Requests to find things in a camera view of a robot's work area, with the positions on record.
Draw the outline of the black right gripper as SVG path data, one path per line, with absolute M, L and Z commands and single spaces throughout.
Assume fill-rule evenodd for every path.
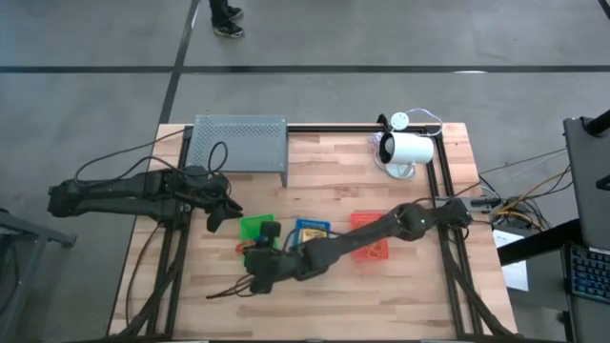
M 296 270 L 295 259 L 274 247 L 281 225 L 263 221 L 259 235 L 244 249 L 244 265 L 251 275 L 250 293 L 270 293 L 275 282 L 290 279 Z

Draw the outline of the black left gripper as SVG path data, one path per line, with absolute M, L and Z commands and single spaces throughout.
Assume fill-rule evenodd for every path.
M 193 205 L 209 215 L 209 232 L 216 232 L 225 219 L 242 214 L 243 207 L 230 197 L 231 183 L 224 174 L 207 171 L 201 166 L 186 167 L 184 172 Z

